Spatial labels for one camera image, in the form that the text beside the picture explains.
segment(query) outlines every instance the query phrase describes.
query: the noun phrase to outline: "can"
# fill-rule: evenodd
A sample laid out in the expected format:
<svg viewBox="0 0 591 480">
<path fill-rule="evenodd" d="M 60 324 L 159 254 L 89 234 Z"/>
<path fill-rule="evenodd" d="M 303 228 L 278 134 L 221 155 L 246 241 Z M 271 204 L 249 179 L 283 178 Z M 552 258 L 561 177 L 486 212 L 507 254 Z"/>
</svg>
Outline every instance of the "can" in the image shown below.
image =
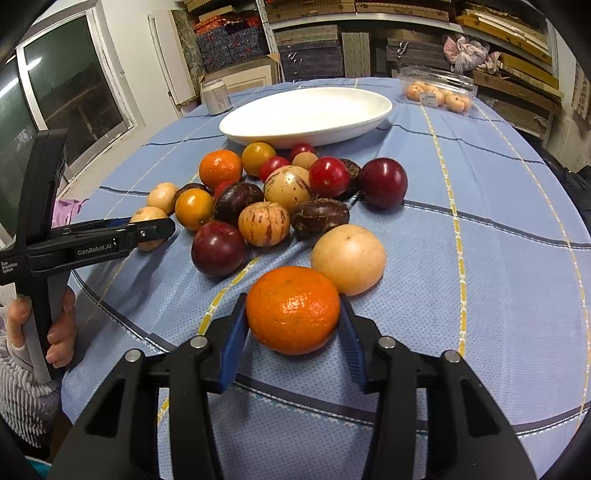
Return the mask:
<svg viewBox="0 0 591 480">
<path fill-rule="evenodd" d="M 222 79 L 202 84 L 201 100 L 207 106 L 209 115 L 219 115 L 232 109 L 228 87 Z"/>
</svg>

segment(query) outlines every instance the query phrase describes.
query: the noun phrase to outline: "sleeve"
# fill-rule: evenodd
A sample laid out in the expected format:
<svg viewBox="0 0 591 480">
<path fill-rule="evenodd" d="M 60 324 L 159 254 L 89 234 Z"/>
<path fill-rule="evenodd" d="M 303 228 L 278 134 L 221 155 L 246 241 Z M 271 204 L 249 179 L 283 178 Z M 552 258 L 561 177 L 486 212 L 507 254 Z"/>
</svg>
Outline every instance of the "sleeve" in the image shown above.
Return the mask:
<svg viewBox="0 0 591 480">
<path fill-rule="evenodd" d="M 26 347 L 8 346 L 4 321 L 0 322 L 0 415 L 22 440 L 35 448 L 49 444 L 60 406 L 59 382 L 40 384 L 26 368 Z"/>
</svg>

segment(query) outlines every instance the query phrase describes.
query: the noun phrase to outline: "brown fruit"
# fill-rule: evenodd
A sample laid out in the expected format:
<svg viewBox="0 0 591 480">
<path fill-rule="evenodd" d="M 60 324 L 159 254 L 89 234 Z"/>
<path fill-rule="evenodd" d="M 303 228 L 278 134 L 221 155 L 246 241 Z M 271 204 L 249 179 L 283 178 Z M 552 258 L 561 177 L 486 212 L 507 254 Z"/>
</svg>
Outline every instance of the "brown fruit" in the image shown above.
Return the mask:
<svg viewBox="0 0 591 480">
<path fill-rule="evenodd" d="M 134 213 L 133 217 L 129 221 L 130 223 L 135 222 L 145 222 L 147 220 L 156 220 L 158 218 L 168 218 L 165 211 L 156 208 L 156 207 L 144 207 L 140 208 L 137 212 Z M 151 242 L 144 242 L 142 244 L 138 244 L 138 248 L 144 252 L 151 252 L 158 248 L 164 240 L 152 240 Z"/>
<path fill-rule="evenodd" d="M 345 164 L 345 167 L 347 167 L 347 171 L 349 172 L 349 186 L 342 195 L 337 197 L 337 200 L 343 201 L 349 200 L 353 195 L 360 191 L 361 183 L 359 182 L 359 174 L 361 173 L 361 167 L 348 158 L 341 158 L 340 160 Z"/>
<path fill-rule="evenodd" d="M 216 200 L 213 216 L 216 220 L 238 226 L 240 213 L 252 203 L 264 200 L 262 190 L 252 183 L 230 185 Z"/>
<path fill-rule="evenodd" d="M 174 212 L 174 197 L 177 193 L 178 187 L 174 183 L 165 181 L 156 185 L 150 194 L 146 204 L 148 207 L 156 207 L 164 211 L 166 215 L 172 215 Z"/>
<path fill-rule="evenodd" d="M 302 153 L 298 153 L 295 157 L 294 157 L 294 161 L 291 162 L 292 165 L 295 165 L 296 167 L 302 167 L 305 168 L 306 170 L 310 170 L 310 168 L 312 167 L 312 165 L 314 164 L 314 162 L 318 160 L 318 157 L 313 154 L 312 152 L 302 152 Z"/>
<path fill-rule="evenodd" d="M 301 236 L 323 235 L 346 223 L 349 223 L 349 208 L 332 199 L 303 203 L 291 215 L 291 226 Z"/>
<path fill-rule="evenodd" d="M 173 197 L 173 206 L 176 206 L 178 198 L 185 193 L 187 190 L 191 189 L 199 189 L 203 190 L 204 192 L 209 192 L 207 187 L 201 183 L 187 183 L 184 187 L 181 187 L 177 190 L 177 193 L 174 194 Z"/>
<path fill-rule="evenodd" d="M 238 229 L 248 243 L 272 247 L 289 233 L 290 214 L 278 203 L 253 203 L 240 214 Z"/>
<path fill-rule="evenodd" d="M 279 203 L 288 212 L 314 197 L 308 171 L 294 165 L 281 167 L 269 175 L 264 192 L 267 202 Z"/>
</svg>

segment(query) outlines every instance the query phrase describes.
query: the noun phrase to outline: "purple cloth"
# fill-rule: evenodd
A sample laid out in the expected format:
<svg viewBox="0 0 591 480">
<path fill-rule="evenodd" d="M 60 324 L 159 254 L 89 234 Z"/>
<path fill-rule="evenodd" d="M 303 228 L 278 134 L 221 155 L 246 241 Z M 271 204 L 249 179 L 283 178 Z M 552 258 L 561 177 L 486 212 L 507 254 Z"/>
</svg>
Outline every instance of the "purple cloth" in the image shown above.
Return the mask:
<svg viewBox="0 0 591 480">
<path fill-rule="evenodd" d="M 55 207 L 53 207 L 51 227 L 69 225 L 74 217 L 78 215 L 86 200 L 58 200 Z"/>
</svg>

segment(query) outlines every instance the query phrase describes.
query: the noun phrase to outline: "window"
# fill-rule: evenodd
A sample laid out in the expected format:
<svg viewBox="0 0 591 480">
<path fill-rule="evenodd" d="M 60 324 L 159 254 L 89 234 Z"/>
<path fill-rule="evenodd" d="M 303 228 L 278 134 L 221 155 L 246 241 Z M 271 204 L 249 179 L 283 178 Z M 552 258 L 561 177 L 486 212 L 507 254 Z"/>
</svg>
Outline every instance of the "window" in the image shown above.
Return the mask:
<svg viewBox="0 0 591 480">
<path fill-rule="evenodd" d="M 28 74 L 47 128 L 69 129 L 67 164 L 72 166 L 123 122 L 92 44 L 86 16 L 26 45 L 24 56 L 28 66 L 37 65 Z"/>
<path fill-rule="evenodd" d="M 22 180 L 36 134 L 14 58 L 0 72 L 0 224 L 10 238 L 17 228 Z"/>
</svg>

